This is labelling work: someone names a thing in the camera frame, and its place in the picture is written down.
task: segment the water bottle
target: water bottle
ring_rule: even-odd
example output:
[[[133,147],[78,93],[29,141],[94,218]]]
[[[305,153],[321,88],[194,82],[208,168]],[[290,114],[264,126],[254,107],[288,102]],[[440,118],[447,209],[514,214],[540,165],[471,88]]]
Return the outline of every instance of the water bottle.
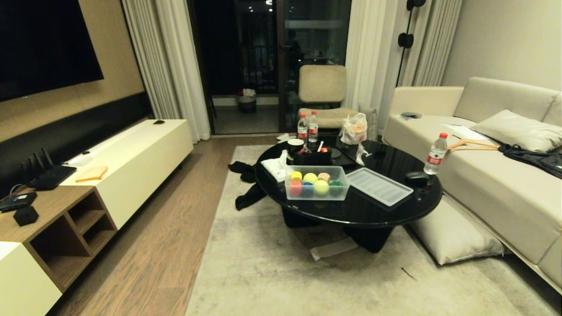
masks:
[[[439,134],[439,138],[431,145],[423,171],[427,174],[437,174],[439,166],[447,152],[447,133]]]
[[[299,116],[301,117],[297,123],[297,139],[302,139],[304,141],[306,147],[306,141],[308,140],[308,132],[309,132],[309,125],[306,121],[306,114],[300,113]]]
[[[316,111],[312,111],[312,116],[309,119],[309,145],[310,149],[317,148],[318,145],[318,119],[316,118]]]

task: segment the sofa armrest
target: sofa armrest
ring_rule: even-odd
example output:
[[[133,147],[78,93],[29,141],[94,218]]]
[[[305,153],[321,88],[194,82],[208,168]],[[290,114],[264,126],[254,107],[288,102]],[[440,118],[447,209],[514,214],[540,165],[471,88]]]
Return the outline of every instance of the sofa armrest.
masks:
[[[389,116],[403,112],[453,116],[463,87],[399,87],[394,89]]]

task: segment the wooden shelf unit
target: wooden shelf unit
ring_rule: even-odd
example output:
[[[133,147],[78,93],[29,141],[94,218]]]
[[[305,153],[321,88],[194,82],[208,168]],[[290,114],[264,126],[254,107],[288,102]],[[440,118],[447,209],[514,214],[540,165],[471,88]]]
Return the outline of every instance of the wooden shelf unit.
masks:
[[[37,222],[19,227],[0,214],[0,240],[22,242],[64,292],[117,229],[94,187],[66,186],[37,192]]]

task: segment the wooden hanger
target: wooden hanger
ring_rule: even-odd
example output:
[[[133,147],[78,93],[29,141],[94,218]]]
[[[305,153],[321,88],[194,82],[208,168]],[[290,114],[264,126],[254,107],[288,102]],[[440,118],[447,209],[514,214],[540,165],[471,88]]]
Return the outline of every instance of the wooden hanger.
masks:
[[[484,146],[485,148],[482,147],[463,147],[463,148],[457,148],[466,144],[474,144],[474,145],[480,145],[480,146]],[[483,142],[478,142],[478,141],[473,141],[472,139],[461,139],[458,143],[454,144],[454,145],[450,145],[447,146],[447,149],[450,151],[455,151],[455,150],[498,150],[498,148],[500,148],[498,145],[492,145],[492,144],[487,144],[487,143],[483,143]]]

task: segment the black bag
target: black bag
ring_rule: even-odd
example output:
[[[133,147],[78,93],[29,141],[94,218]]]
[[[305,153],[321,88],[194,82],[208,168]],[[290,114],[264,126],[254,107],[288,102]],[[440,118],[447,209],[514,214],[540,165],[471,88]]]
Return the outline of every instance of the black bag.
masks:
[[[562,179],[562,154],[557,152],[533,152],[523,150],[517,145],[502,145],[499,150],[511,159],[541,168],[553,176]]]

